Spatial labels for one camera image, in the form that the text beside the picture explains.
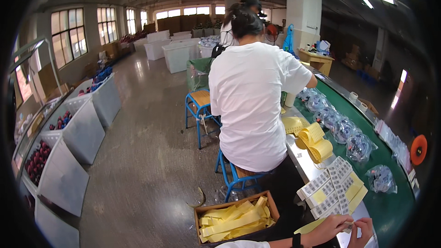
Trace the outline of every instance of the white t-shirt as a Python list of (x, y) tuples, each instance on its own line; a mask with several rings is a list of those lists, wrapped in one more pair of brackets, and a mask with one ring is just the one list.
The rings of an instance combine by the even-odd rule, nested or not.
[(227, 25), (222, 25), (220, 29), (220, 44), (224, 47), (239, 46), (239, 41), (234, 38), (231, 30), (231, 21)]
[(236, 240), (232, 242), (225, 242), (216, 248), (270, 248), (269, 243), (266, 241), (256, 242), (251, 240)]
[(253, 172), (282, 163), (281, 91), (299, 93), (311, 75), (290, 53), (261, 42), (227, 47), (212, 62), (211, 111), (221, 115), (220, 148), (231, 163)]

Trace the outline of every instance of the electric fan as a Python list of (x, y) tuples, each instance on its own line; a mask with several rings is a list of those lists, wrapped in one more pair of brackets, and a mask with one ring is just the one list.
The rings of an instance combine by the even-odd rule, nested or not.
[(277, 26), (272, 24), (272, 23), (268, 23), (265, 26), (266, 26), (266, 28), (265, 28), (265, 38), (269, 42), (272, 42), (273, 45), (275, 45), (277, 37), (279, 36), (279, 29), (277, 29)]

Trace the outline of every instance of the black wristband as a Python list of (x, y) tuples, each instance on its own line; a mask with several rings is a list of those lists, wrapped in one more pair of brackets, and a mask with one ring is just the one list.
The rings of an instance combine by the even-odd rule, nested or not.
[(303, 245), (300, 244), (301, 234), (295, 234), (292, 236), (292, 248), (303, 248)]

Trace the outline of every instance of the green cloth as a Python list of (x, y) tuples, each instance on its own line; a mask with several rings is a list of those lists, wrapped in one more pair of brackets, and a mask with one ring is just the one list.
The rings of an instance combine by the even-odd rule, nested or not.
[(208, 74), (214, 58), (197, 58), (187, 61), (187, 86), (189, 91), (208, 89)]
[[(372, 124), (352, 104), (320, 80), (317, 89), (328, 98), (329, 102), (340, 113), (350, 118), (378, 146), (377, 150), (371, 152), (369, 161), (360, 164), (346, 157), (346, 146), (336, 143), (331, 133), (325, 130), (325, 137), (331, 141), (334, 154), (341, 156), (352, 164), (355, 173), (363, 180), (369, 190), (363, 201), (372, 218), (379, 246), (391, 246), (415, 204), (415, 197), (407, 177), (403, 169), (392, 159), (390, 148), (373, 131)], [(294, 106), (309, 122), (314, 122), (313, 114), (307, 110), (305, 104), (299, 98), (295, 99)], [(370, 190), (365, 173), (368, 169), (380, 164), (388, 166), (392, 171), (398, 186), (397, 194), (375, 193)]]

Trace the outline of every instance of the green conveyor belt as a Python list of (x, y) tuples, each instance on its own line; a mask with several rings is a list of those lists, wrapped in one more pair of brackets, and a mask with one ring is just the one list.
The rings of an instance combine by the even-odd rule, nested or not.
[[(373, 220), (379, 246), (388, 247), (394, 238), (398, 236), (401, 226), (409, 216), (415, 203), (411, 186), (407, 181), (403, 169), (391, 158), (392, 151), (390, 148), (381, 141), (373, 131), (372, 124), (345, 98), (320, 80), (318, 81), (317, 89), (326, 95), (329, 102), (331, 102), (340, 113), (349, 117), (363, 133), (378, 146), (378, 149), (370, 154), (369, 161), (360, 164), (346, 157), (346, 146), (336, 143), (331, 133), (325, 130), (326, 138), (331, 141), (334, 147), (334, 154), (349, 161), (355, 173), (363, 180), (365, 186), (368, 188), (369, 191), (363, 201)], [(305, 104), (301, 102), (300, 99), (295, 99), (294, 106), (309, 122), (314, 122), (313, 114), (306, 109)], [(368, 169), (380, 164), (388, 166), (392, 171), (398, 186), (397, 194), (375, 193), (369, 189), (369, 182), (365, 173)]]

